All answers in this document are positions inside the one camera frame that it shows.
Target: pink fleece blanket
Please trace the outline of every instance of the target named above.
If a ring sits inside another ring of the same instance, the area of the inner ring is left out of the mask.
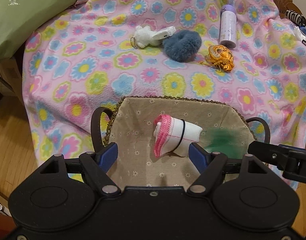
[[[23,97],[38,164],[52,154],[92,150],[95,108],[123,96],[168,95],[225,102],[271,129],[271,143],[306,142],[306,47],[273,0],[79,0],[42,25],[26,43]],[[235,68],[218,73],[198,64],[218,44],[223,4],[237,10]],[[197,31],[202,47],[178,63],[160,47],[134,49],[136,25]],[[106,129],[103,117],[101,128]],[[252,129],[263,139],[263,127]]]

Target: blue fuzzy scrunchie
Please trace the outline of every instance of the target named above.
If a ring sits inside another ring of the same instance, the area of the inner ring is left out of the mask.
[[[164,52],[171,59],[185,62],[198,52],[202,39],[197,32],[182,30],[163,40]]]

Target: water bottle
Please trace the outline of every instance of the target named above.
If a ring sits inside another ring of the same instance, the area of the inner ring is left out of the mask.
[[[221,10],[220,44],[228,49],[236,47],[236,10],[232,5],[223,5]]]

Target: striped black and white object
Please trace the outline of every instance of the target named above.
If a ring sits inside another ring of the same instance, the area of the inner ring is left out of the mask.
[[[285,12],[285,16],[294,24],[296,24],[299,27],[305,27],[306,26],[306,19],[303,15],[294,12],[292,10],[287,10]]]

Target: pink stitched edge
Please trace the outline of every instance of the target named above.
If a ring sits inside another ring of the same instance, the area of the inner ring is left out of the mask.
[[[172,117],[168,114],[160,114],[153,123],[156,125],[158,122],[161,122],[161,128],[157,135],[157,141],[154,145],[154,155],[156,158],[161,156],[161,149],[168,136],[168,132],[172,124]]]

